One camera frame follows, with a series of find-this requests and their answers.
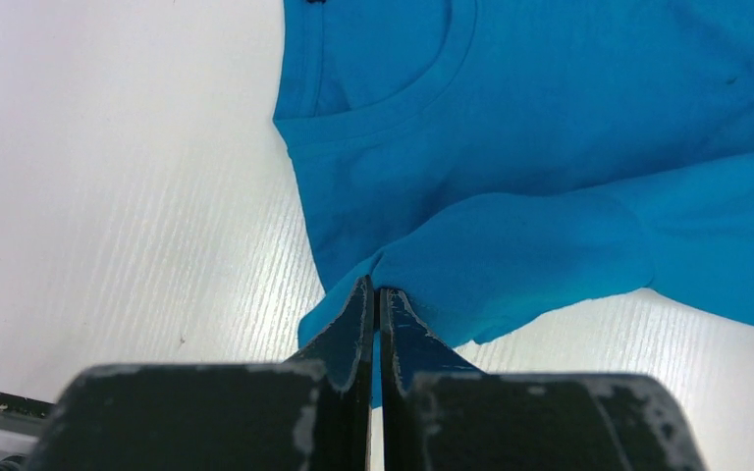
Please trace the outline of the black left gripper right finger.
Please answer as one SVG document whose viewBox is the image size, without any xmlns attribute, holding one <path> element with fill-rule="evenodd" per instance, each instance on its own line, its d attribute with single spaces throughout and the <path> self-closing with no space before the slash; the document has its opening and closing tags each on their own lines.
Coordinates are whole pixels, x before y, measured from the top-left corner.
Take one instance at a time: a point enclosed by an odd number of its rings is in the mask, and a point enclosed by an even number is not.
<svg viewBox="0 0 754 471">
<path fill-rule="evenodd" d="M 379 293 L 389 470 L 701 470 L 683 413 L 636 374 L 481 371 Z"/>
</svg>

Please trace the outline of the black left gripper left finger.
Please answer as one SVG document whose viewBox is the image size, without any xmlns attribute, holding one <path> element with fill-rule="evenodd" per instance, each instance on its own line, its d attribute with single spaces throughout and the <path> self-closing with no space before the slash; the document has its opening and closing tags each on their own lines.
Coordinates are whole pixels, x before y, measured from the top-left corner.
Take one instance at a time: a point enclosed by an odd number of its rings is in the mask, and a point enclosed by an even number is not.
<svg viewBox="0 0 754 471">
<path fill-rule="evenodd" d="M 28 470 L 365 470 L 374 290 L 264 364 L 108 364 L 66 388 Z"/>
</svg>

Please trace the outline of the blue t shirt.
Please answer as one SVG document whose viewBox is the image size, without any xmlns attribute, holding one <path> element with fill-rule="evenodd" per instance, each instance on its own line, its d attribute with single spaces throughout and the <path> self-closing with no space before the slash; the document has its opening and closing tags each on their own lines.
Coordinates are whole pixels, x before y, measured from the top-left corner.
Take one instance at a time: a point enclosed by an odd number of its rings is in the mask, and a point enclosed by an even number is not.
<svg viewBox="0 0 754 471">
<path fill-rule="evenodd" d="M 288 1 L 275 126 L 325 298 L 449 346 L 649 288 L 754 326 L 754 1 Z"/>
</svg>

